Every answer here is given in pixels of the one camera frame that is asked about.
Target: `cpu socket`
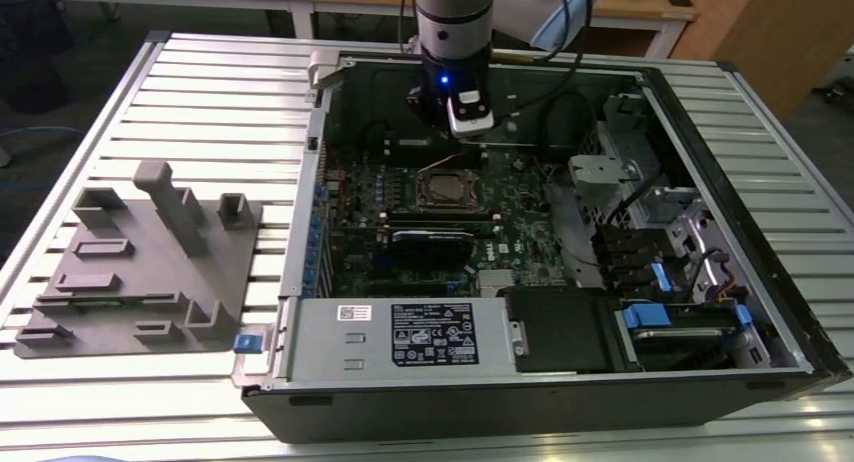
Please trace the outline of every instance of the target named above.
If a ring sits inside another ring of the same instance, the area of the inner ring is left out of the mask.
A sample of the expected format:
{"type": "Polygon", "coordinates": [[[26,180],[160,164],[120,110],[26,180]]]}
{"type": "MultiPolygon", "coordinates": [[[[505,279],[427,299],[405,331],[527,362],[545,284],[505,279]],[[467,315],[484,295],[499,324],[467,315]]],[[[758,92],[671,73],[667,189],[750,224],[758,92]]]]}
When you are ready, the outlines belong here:
{"type": "Polygon", "coordinates": [[[477,210],[475,181],[469,170],[429,170],[415,177],[415,205],[421,212],[469,213],[477,210]]]}

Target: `floor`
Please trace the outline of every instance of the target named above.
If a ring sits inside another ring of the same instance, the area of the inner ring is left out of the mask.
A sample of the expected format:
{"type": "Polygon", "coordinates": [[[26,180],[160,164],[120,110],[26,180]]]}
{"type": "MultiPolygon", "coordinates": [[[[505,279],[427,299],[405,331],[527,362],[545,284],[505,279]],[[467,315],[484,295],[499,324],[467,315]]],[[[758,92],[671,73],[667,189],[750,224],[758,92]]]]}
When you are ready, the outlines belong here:
{"type": "MultiPolygon", "coordinates": [[[[154,7],[122,5],[121,19],[104,21],[96,4],[65,4],[65,21],[74,37],[73,48],[56,56],[56,68],[72,94],[70,102],[38,116],[24,116],[0,102],[0,134],[22,126],[61,125],[85,130],[98,114],[113,86],[133,58],[149,30],[216,34],[288,36],[287,14],[236,9],[154,7]]],[[[413,31],[404,23],[404,34],[413,31]]],[[[375,16],[320,18],[320,37],[372,41],[396,41],[396,19],[375,16]]],[[[513,45],[501,41],[500,45],[513,45]]],[[[854,112],[828,106],[811,95],[786,124],[795,140],[839,191],[854,205],[854,112]]],[[[0,169],[0,264],[10,252],[38,209],[41,201],[73,154],[78,137],[69,133],[33,132],[0,139],[0,147],[12,155],[0,169]]]]}

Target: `slotted metal table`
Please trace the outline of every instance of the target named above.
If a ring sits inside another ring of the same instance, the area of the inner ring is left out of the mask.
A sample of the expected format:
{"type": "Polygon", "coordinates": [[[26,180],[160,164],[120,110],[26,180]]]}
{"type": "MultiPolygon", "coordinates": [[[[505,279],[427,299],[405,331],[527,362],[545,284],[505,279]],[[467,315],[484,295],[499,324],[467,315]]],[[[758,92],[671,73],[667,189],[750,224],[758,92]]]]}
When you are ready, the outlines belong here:
{"type": "MultiPolygon", "coordinates": [[[[109,186],[122,197],[142,197],[130,183],[142,159],[169,160],[176,185],[192,187],[199,199],[243,192],[263,201],[243,322],[273,321],[311,108],[305,68],[320,47],[397,50],[192,34],[144,44],[0,272],[0,460],[81,454],[125,460],[850,458],[854,381],[694,428],[295,446],[276,441],[243,405],[229,380],[231,352],[13,355],[16,333],[74,231],[77,193],[109,186]]],[[[854,214],[740,75],[707,62],[584,60],[662,70],[812,311],[854,359],[854,214]]]]}

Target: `power supply label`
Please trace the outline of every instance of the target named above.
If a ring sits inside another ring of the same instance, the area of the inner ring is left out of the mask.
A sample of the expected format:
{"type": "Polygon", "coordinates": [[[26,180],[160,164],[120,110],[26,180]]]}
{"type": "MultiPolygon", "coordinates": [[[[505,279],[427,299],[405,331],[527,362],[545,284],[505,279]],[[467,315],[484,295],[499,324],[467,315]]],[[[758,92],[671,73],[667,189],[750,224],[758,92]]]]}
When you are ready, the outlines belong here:
{"type": "Polygon", "coordinates": [[[391,361],[397,367],[476,364],[471,304],[392,305],[391,361]]]}

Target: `cable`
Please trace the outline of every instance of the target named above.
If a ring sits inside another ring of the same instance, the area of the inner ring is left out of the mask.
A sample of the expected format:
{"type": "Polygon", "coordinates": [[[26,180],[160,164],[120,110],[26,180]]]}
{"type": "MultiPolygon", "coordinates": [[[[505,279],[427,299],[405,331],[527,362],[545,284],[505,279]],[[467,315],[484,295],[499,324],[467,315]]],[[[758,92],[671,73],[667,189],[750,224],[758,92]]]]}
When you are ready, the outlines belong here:
{"type": "Polygon", "coordinates": [[[548,55],[536,59],[537,62],[548,62],[551,59],[553,59],[560,51],[563,51],[565,44],[569,42],[567,40],[569,38],[569,4],[565,0],[560,0],[560,3],[563,4],[563,41],[560,42],[560,44],[555,45],[548,55]]]}
{"type": "Polygon", "coordinates": [[[8,132],[2,132],[0,134],[0,138],[8,137],[9,135],[20,134],[21,132],[29,131],[45,131],[45,132],[73,132],[77,135],[85,135],[85,132],[80,129],[74,129],[73,127],[60,127],[60,126],[41,126],[41,127],[22,127],[20,129],[9,130],[8,132]]]}
{"type": "Polygon", "coordinates": [[[596,269],[601,268],[601,266],[599,264],[595,264],[592,262],[585,261],[577,255],[575,255],[572,252],[569,252],[568,250],[565,250],[565,253],[569,255],[569,257],[572,257],[581,264],[589,265],[589,266],[595,267],[596,269]]]}
{"type": "Polygon", "coordinates": [[[581,264],[589,265],[589,266],[592,266],[592,267],[595,267],[595,268],[597,268],[597,269],[600,269],[600,268],[601,268],[601,266],[600,266],[599,264],[596,264],[596,263],[593,263],[593,262],[589,262],[589,261],[587,261],[587,260],[581,259],[577,255],[575,255],[575,254],[572,253],[572,251],[571,251],[569,249],[567,249],[567,248],[565,248],[565,246],[563,245],[563,240],[560,240],[560,239],[555,239],[555,243],[557,244],[557,247],[560,247],[560,251],[561,251],[561,252],[565,252],[565,253],[567,253],[567,255],[568,255],[569,257],[572,257],[577,262],[580,262],[581,264]]]}
{"type": "Polygon", "coordinates": [[[548,145],[549,145],[548,119],[551,118],[551,112],[553,111],[557,105],[557,102],[563,99],[575,99],[583,103],[587,115],[589,117],[589,129],[587,133],[589,134],[596,130],[597,115],[596,115],[596,109],[593,108],[592,103],[589,102],[589,99],[587,99],[587,97],[584,97],[584,94],[581,94],[580,92],[576,92],[572,89],[567,89],[543,103],[536,113],[536,126],[539,128],[539,139],[536,140],[536,144],[543,149],[548,148],[548,145]]]}
{"type": "Polygon", "coordinates": [[[553,87],[551,89],[548,89],[545,92],[543,92],[539,96],[536,96],[532,99],[521,102],[516,106],[513,112],[516,112],[519,110],[523,110],[523,109],[528,108],[529,106],[535,105],[537,102],[541,102],[543,100],[547,100],[551,97],[553,97],[560,92],[560,89],[563,88],[563,85],[572,78],[572,75],[575,75],[575,72],[577,71],[577,68],[581,65],[581,59],[584,58],[584,42],[585,42],[585,39],[587,39],[587,31],[589,29],[589,25],[591,25],[591,21],[592,21],[592,0],[584,0],[584,5],[585,5],[585,7],[584,7],[585,8],[584,26],[581,27],[581,30],[580,30],[580,32],[577,34],[577,51],[575,53],[575,60],[572,60],[572,66],[569,67],[569,70],[567,72],[564,72],[563,76],[560,77],[560,80],[557,80],[557,83],[553,85],[553,87]]]}
{"type": "Polygon", "coordinates": [[[369,120],[359,130],[359,134],[356,136],[356,148],[363,151],[367,149],[368,135],[371,135],[371,129],[376,126],[381,125],[385,130],[391,129],[391,124],[385,119],[373,119],[369,120]]]}
{"type": "Polygon", "coordinates": [[[726,275],[726,282],[720,285],[718,290],[715,290],[714,294],[711,294],[711,297],[707,299],[708,302],[716,301],[723,296],[723,293],[735,286],[735,274],[723,262],[720,262],[720,272],[726,275]]]}
{"type": "Polygon", "coordinates": [[[699,279],[699,273],[703,270],[703,264],[706,263],[706,259],[712,256],[715,252],[720,252],[718,247],[710,247],[706,249],[706,252],[699,256],[699,260],[696,261],[696,265],[694,266],[694,270],[691,270],[691,276],[688,277],[688,283],[684,285],[684,296],[682,297],[680,304],[668,304],[668,305],[698,305],[691,303],[691,294],[694,293],[694,286],[696,285],[696,279],[699,279]]]}
{"type": "Polygon", "coordinates": [[[423,171],[432,169],[435,166],[437,166],[439,164],[444,164],[448,160],[451,160],[453,157],[456,157],[457,155],[460,155],[461,152],[456,153],[456,154],[451,154],[448,155],[444,159],[435,161],[432,164],[429,164],[427,167],[417,169],[417,172],[415,172],[416,174],[420,174],[423,171]]]}
{"type": "MultiPolygon", "coordinates": [[[[400,0],[400,12],[397,13],[397,47],[400,48],[400,53],[404,54],[403,51],[403,12],[405,11],[405,0],[400,0]]],[[[415,12],[415,3],[412,3],[412,12],[415,12]]]]}
{"type": "Polygon", "coordinates": [[[647,193],[647,191],[652,188],[652,185],[655,185],[655,182],[658,182],[658,179],[660,179],[663,175],[664,168],[659,167],[658,171],[643,182],[640,182],[640,185],[638,185],[638,188],[628,195],[628,197],[626,197],[626,199],[616,205],[616,207],[614,207],[614,210],[608,214],[608,217],[604,219],[604,225],[611,225],[616,214],[619,214],[622,210],[626,210],[626,208],[628,208],[634,201],[647,193]]]}

